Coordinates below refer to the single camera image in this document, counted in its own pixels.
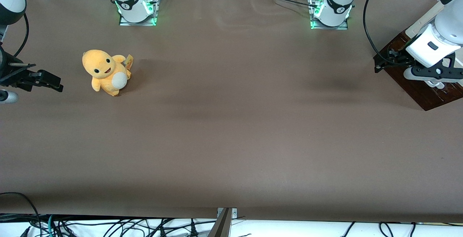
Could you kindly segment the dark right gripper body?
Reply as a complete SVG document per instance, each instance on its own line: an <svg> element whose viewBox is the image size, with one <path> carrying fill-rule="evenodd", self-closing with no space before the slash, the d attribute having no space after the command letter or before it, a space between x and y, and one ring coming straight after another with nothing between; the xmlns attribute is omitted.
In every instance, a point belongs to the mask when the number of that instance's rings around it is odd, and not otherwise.
<svg viewBox="0 0 463 237"><path fill-rule="evenodd" d="M2 85L18 85L35 82L29 76L31 72L28 70L34 67L35 64L26 64L17 59L13 55L5 52L3 47L0 48L0 77Z"/></svg>

